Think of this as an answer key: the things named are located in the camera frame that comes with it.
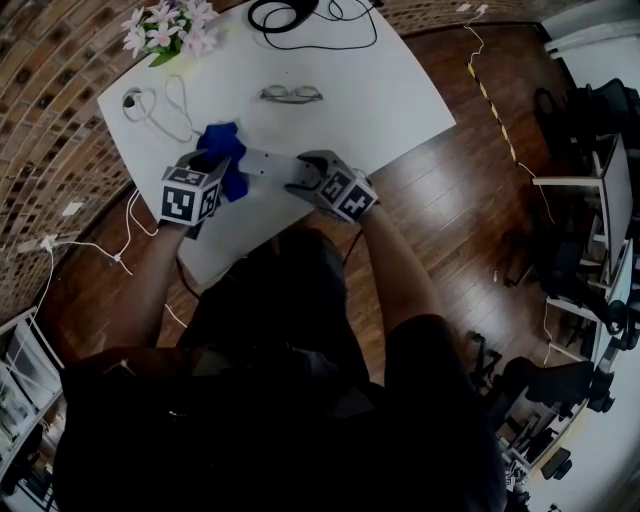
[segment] person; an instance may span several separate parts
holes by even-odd
[[[495,436],[434,285],[382,206],[360,224],[386,337],[384,388],[370,382],[347,321],[341,256],[313,230],[239,260],[202,294],[176,348],[156,348],[185,235],[165,226],[114,307],[107,349],[63,376],[60,510],[389,498],[502,511]]]

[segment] blue cloth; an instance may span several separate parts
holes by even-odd
[[[236,123],[210,124],[204,134],[198,139],[196,149],[206,149],[204,162],[215,167],[220,161],[231,157],[227,172],[222,178],[222,191],[230,202],[247,195],[249,184],[238,171],[238,162],[247,152],[247,148],[236,137],[238,126]]]

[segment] flower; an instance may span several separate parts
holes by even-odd
[[[171,36],[178,32],[180,27],[171,27],[166,21],[158,24],[158,30],[149,30],[147,35],[151,37],[151,41],[147,44],[149,48],[154,46],[169,46],[171,44]]]
[[[168,23],[173,18],[178,16],[180,12],[176,9],[171,9],[171,6],[166,2],[161,2],[155,7],[149,7],[152,16],[147,20],[148,23]]]
[[[192,52],[196,57],[200,57],[202,53],[213,50],[216,44],[217,30],[213,29],[206,34],[200,28],[192,28],[191,31],[182,38],[181,52]]]
[[[131,19],[125,21],[122,24],[123,30],[133,30],[138,26],[140,20],[142,19],[142,13],[144,12],[144,7],[140,7],[140,9],[134,9],[131,13]]]
[[[123,50],[133,50],[133,58],[138,56],[138,52],[142,50],[145,43],[145,33],[142,27],[132,28],[124,38]]]
[[[184,13],[185,18],[191,20],[191,24],[196,28],[204,27],[204,24],[218,17],[211,4],[208,2],[200,2],[198,0],[189,0],[187,2],[187,12]]]

